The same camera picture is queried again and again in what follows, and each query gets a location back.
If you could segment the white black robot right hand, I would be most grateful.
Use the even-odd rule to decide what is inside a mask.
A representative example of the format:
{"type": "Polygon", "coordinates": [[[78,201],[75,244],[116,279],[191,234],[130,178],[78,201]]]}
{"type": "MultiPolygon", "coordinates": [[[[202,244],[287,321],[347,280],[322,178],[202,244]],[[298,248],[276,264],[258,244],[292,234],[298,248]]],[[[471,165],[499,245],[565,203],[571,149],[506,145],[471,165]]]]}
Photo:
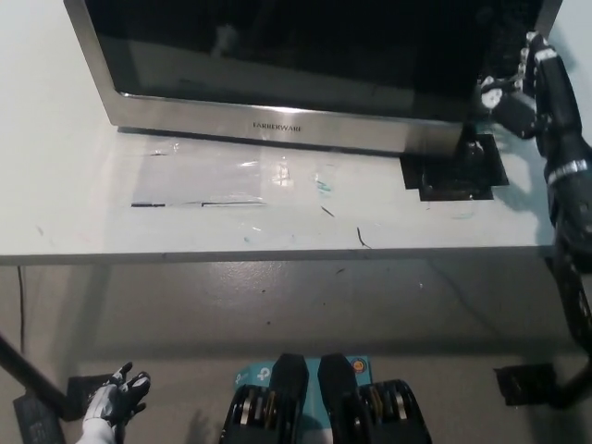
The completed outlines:
{"type": "Polygon", "coordinates": [[[525,35],[516,73],[506,79],[485,78],[480,84],[480,98],[495,123],[521,140],[534,139],[546,159],[559,151],[564,137],[582,131],[563,60],[537,31],[525,35]]]}

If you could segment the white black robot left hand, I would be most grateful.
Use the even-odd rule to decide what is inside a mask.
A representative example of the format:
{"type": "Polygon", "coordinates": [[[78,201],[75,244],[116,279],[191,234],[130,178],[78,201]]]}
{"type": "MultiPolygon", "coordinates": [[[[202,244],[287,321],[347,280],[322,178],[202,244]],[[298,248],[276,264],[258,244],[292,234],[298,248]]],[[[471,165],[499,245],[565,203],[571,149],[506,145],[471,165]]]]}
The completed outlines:
{"type": "Polygon", "coordinates": [[[83,420],[100,419],[110,426],[125,426],[146,408],[143,401],[152,381],[146,372],[128,378],[132,362],[121,366],[93,394],[83,420]]]}

